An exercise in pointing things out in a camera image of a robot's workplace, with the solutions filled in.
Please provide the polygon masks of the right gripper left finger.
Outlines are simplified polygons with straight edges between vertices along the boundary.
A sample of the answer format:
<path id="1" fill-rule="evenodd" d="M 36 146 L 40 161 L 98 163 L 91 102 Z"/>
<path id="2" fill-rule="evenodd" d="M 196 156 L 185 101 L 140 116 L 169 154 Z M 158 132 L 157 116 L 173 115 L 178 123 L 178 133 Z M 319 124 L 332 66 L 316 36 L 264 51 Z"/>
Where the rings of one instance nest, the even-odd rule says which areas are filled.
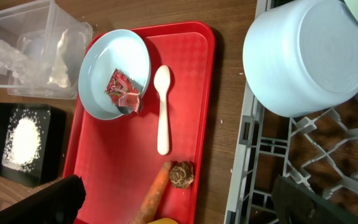
<path id="1" fill-rule="evenodd" d="M 86 190 L 71 175 L 0 211 L 0 223 L 74 223 Z"/>

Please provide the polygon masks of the light blue bowl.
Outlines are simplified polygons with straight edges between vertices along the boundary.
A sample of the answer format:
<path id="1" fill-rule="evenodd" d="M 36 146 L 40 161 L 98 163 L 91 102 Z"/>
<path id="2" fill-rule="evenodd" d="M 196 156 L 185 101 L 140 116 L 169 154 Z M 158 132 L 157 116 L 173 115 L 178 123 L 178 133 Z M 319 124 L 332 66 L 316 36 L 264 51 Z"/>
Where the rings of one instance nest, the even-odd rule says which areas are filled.
<path id="1" fill-rule="evenodd" d="M 242 60 L 250 89 L 271 112 L 324 110 L 358 92 L 358 23 L 342 1 L 292 1 L 254 20 Z"/>

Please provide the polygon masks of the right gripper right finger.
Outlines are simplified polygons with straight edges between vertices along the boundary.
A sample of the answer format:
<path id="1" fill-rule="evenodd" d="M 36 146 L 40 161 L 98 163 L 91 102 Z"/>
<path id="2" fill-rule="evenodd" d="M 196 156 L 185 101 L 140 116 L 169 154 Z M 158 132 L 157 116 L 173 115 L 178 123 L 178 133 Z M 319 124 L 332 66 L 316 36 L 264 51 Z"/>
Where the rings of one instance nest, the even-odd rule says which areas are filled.
<path id="1" fill-rule="evenodd" d="M 357 216 L 286 177 L 279 176 L 275 179 L 272 200 L 280 223 L 358 224 Z"/>

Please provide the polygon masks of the large light blue plate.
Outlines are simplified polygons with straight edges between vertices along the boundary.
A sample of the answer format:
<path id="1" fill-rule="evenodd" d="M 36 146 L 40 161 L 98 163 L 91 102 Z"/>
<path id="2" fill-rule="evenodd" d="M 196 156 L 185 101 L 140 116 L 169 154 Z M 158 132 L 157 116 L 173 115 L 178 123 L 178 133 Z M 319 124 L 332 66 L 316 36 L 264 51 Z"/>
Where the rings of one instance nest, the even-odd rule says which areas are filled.
<path id="1" fill-rule="evenodd" d="M 102 35 L 89 48 L 80 68 L 78 94 L 92 117 L 112 120 L 123 114 L 105 92 L 115 70 L 129 78 L 144 96 L 151 79 L 151 62 L 145 42 L 135 32 L 118 29 Z"/>

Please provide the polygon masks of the red snack wrapper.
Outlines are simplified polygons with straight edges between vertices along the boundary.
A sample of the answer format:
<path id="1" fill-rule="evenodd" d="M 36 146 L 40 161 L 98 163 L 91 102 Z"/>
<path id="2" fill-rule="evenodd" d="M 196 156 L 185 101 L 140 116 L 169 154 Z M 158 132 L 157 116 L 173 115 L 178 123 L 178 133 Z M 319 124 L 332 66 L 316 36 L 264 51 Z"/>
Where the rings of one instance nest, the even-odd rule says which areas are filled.
<path id="1" fill-rule="evenodd" d="M 139 113 L 143 106 L 141 92 L 134 86 L 134 82 L 118 69 L 113 72 L 104 92 L 122 114 Z"/>

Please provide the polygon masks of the orange carrot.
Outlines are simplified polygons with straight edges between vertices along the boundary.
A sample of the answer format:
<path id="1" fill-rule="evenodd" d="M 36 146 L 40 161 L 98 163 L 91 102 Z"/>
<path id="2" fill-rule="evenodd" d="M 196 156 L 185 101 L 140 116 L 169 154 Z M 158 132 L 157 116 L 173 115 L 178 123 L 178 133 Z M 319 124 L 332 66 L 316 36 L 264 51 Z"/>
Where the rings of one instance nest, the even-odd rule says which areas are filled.
<path id="1" fill-rule="evenodd" d="M 150 223 L 154 220 L 158 206 L 164 194 L 165 188 L 169 181 L 169 173 L 173 167 L 173 161 L 165 162 L 159 170 L 154 179 L 149 191 L 144 197 L 144 200 L 136 213 L 135 217 L 129 222 L 136 223 Z"/>

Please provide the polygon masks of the white plastic spoon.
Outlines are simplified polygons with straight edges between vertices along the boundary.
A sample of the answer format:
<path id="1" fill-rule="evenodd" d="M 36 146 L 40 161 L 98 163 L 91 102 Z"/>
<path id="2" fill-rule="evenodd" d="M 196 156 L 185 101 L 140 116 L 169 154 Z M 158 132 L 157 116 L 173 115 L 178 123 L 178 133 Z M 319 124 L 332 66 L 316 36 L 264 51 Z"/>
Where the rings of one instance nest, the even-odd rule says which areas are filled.
<path id="1" fill-rule="evenodd" d="M 157 69 L 154 77 L 154 87 L 160 99 L 157 150 L 159 154 L 167 155 L 170 148 L 167 111 L 167 93 L 170 87 L 170 70 L 168 66 L 162 65 Z"/>

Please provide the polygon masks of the pile of white rice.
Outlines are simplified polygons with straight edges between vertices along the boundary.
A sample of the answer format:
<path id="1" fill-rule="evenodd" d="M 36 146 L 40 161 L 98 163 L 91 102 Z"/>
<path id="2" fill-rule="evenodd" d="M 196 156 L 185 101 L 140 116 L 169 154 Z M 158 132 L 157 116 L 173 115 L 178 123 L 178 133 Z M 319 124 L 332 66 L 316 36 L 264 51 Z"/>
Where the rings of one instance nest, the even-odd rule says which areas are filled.
<path id="1" fill-rule="evenodd" d="M 1 164 L 21 171 L 36 170 L 45 146 L 51 111 L 15 108 L 10 114 Z"/>

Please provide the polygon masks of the brown mushroom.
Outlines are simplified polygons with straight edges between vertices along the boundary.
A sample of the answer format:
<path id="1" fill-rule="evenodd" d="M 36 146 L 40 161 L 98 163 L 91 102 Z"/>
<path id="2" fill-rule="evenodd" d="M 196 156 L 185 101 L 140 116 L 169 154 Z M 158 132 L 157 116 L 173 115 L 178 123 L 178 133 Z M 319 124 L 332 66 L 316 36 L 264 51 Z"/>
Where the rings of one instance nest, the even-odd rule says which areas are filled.
<path id="1" fill-rule="evenodd" d="M 179 162 L 169 173 L 171 184 L 178 189 L 187 189 L 194 181 L 194 166 L 190 161 Z"/>

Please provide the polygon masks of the yellow plastic cup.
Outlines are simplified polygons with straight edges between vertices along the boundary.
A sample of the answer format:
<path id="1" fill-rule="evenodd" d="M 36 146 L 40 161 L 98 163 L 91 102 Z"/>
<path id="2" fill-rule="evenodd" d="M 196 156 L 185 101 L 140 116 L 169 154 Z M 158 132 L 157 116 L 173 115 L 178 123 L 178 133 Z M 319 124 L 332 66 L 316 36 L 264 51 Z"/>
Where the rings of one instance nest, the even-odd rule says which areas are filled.
<path id="1" fill-rule="evenodd" d="M 174 219 L 171 218 L 161 218 L 155 221 L 152 221 L 148 224 L 178 224 Z"/>

